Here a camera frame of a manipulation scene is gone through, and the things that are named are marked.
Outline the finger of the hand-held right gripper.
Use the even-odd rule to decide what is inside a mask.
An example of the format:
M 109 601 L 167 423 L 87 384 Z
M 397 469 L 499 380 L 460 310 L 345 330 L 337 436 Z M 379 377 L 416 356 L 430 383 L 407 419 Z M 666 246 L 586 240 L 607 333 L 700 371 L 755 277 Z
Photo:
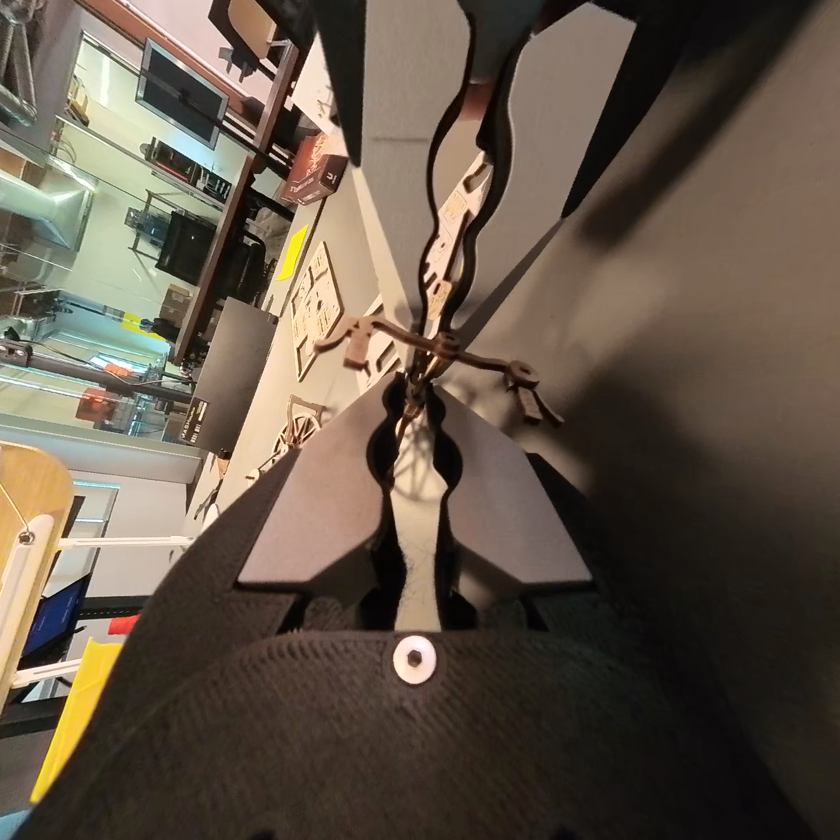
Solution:
M 436 231 L 433 159 L 462 91 L 470 26 L 457 1 L 367 1 L 360 211 L 385 313 L 426 314 L 422 267 Z
M 472 343 L 562 226 L 636 24 L 593 3 L 520 40 L 482 124 L 490 186 L 440 329 Z

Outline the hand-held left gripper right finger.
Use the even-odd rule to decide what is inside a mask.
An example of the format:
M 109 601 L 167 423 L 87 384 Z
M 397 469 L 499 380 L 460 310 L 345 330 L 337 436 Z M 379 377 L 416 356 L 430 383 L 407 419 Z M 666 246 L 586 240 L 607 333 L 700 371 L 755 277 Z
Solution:
M 522 597 L 593 583 L 529 454 L 445 389 L 426 401 L 439 507 L 435 594 L 445 631 Z

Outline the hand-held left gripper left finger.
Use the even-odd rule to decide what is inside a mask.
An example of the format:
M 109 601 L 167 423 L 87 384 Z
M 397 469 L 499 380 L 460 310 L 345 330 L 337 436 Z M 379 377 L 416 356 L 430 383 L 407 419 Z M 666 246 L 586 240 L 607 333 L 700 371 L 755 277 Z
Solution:
M 363 629 L 395 629 L 407 569 L 390 480 L 406 391 L 406 379 L 380 380 L 280 460 L 287 476 L 240 586 L 335 599 Z

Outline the wooden model handlebar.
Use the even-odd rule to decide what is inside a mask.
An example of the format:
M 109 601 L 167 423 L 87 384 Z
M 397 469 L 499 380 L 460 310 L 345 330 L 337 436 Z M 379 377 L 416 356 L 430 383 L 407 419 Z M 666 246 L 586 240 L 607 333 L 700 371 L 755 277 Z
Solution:
M 470 353 L 462 347 L 460 339 L 450 331 L 440 331 L 436 341 L 430 341 L 422 334 L 405 330 L 385 317 L 342 317 L 327 339 L 315 343 L 315 351 L 316 354 L 326 353 L 346 341 L 345 367 L 363 371 L 366 370 L 370 341 L 377 331 L 387 334 L 396 343 L 420 351 L 422 356 L 437 356 L 449 363 L 462 363 L 476 370 L 500 373 L 505 387 L 513 393 L 526 423 L 536 426 L 546 419 L 553 426 L 563 424 L 562 416 L 553 411 L 539 394 L 540 376 L 535 367 L 519 360 L 507 363 Z

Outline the wooden sheet with small parts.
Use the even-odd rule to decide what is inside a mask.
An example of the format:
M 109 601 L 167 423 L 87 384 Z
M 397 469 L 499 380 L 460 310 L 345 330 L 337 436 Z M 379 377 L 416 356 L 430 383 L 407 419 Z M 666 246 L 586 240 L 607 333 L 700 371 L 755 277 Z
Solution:
M 315 363 L 315 343 L 330 336 L 343 311 L 330 253 L 320 241 L 290 299 L 293 361 L 299 383 Z

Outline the person's right hand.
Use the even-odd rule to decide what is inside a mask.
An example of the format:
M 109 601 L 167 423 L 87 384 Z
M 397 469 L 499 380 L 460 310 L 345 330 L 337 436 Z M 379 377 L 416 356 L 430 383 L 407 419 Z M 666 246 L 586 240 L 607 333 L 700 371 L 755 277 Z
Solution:
M 466 89 L 465 101 L 457 116 L 459 121 L 482 121 L 495 97 L 497 79 L 470 81 Z

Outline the white instruction booklet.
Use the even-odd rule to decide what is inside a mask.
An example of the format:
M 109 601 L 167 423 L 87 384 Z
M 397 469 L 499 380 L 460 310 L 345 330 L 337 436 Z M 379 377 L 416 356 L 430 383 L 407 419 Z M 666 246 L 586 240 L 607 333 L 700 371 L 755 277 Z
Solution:
M 293 106 L 326 134 L 342 133 L 336 91 L 320 33 L 316 33 L 292 93 Z

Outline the tan backed chair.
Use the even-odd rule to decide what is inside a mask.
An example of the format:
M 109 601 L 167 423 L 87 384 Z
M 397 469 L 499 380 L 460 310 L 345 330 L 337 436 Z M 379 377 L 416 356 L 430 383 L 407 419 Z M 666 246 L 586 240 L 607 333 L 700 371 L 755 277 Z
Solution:
M 240 80 L 256 71 L 273 80 L 286 49 L 292 44 L 279 24 L 257 1 L 212 1 L 209 20 L 223 36 L 219 59 L 226 71 L 236 67 Z

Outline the dark brown product box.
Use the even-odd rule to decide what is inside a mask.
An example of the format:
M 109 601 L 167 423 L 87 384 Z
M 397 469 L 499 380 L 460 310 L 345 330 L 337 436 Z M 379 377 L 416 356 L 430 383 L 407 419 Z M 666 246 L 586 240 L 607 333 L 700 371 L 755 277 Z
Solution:
M 320 131 L 306 137 L 280 190 L 280 200 L 307 206 L 335 194 L 347 169 L 346 153 L 335 151 L 337 136 Z

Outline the wooden sheet with large cutouts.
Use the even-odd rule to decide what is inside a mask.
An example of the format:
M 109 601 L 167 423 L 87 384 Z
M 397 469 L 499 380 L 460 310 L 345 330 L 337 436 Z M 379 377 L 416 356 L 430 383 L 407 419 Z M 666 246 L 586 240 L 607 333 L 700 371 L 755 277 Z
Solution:
M 445 303 L 460 279 L 463 270 L 463 236 L 467 224 L 477 216 L 485 203 L 492 174 L 492 163 L 489 163 L 485 153 L 479 153 L 437 211 L 437 236 L 426 257 L 426 266 L 422 270 L 423 287 L 429 300 L 425 329 L 426 337 L 435 337 L 437 333 Z M 396 266 L 373 206 L 373 199 L 360 170 L 353 171 L 353 184 L 379 290 L 366 316 L 383 317 L 389 314 L 390 306 L 390 300 L 385 300 L 383 297 L 383 289 L 387 281 L 396 279 Z M 383 376 L 402 367 L 403 359 L 396 341 L 386 333 L 373 333 L 366 367 L 356 374 L 360 393 L 366 393 Z

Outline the black flat case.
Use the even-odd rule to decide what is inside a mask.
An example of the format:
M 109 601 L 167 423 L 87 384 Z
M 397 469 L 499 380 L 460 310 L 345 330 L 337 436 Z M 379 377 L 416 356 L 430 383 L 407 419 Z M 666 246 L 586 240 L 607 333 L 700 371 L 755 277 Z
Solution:
M 226 300 L 186 411 L 180 443 L 217 456 L 233 453 L 265 371 L 277 323 L 279 319 L 266 310 Z

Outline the brown long desk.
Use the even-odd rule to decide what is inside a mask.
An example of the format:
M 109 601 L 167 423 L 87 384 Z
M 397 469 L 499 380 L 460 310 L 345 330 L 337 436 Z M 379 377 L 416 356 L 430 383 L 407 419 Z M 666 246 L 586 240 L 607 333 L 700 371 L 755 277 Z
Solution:
M 217 290 L 223 280 L 226 259 L 236 246 L 246 226 L 247 211 L 252 206 L 270 207 L 276 214 L 286 216 L 286 209 L 270 197 L 262 196 L 255 190 L 256 176 L 266 169 L 286 176 L 279 159 L 272 154 L 275 147 L 273 137 L 280 111 L 290 89 L 293 70 L 299 59 L 299 50 L 295 44 L 287 44 L 279 64 L 270 94 L 265 104 L 259 126 L 255 134 L 255 143 L 246 144 L 250 153 L 246 156 L 240 174 L 232 189 L 219 220 L 216 234 L 209 249 L 207 259 L 202 270 L 200 281 L 193 293 L 190 307 L 183 319 L 179 339 L 173 347 L 173 363 L 182 364 L 190 354 L 196 339 L 203 333 L 213 314 L 217 301 Z

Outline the yellow sticky note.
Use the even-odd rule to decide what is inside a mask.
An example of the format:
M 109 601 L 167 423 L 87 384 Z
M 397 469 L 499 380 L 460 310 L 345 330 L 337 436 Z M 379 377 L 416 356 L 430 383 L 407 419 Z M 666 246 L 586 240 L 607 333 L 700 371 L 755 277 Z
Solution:
M 302 226 L 295 234 L 287 237 L 283 254 L 277 260 L 273 280 L 282 283 L 295 277 L 299 259 L 307 241 L 310 226 Z

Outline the tablet with blue screen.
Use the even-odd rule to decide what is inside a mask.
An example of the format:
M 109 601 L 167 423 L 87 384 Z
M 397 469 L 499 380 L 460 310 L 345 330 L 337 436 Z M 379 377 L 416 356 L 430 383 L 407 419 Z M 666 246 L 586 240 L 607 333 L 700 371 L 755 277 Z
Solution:
M 89 573 L 57 593 L 40 599 L 19 660 L 19 670 L 53 664 L 67 654 L 90 577 Z

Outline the yellow plastic bin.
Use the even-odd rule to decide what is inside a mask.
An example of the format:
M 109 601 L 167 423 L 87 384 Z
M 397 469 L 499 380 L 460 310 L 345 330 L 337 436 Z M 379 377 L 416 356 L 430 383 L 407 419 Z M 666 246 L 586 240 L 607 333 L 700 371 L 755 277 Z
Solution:
M 36 806 L 56 781 L 79 746 L 95 710 L 100 703 L 105 684 L 122 653 L 122 643 L 97 643 L 89 640 L 73 687 L 66 697 L 65 710 L 39 771 L 30 804 Z

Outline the wooden bicycle model frame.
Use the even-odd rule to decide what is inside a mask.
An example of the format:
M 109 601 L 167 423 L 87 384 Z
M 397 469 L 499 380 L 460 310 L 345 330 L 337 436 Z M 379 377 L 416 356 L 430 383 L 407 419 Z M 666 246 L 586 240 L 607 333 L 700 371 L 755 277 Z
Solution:
M 325 414 L 329 409 L 320 403 L 312 403 L 299 397 L 289 396 L 287 420 L 279 433 L 270 456 L 250 470 L 246 476 L 249 486 L 253 486 L 263 477 L 279 460 L 287 456 L 292 450 L 299 450 L 312 436 L 323 429 Z

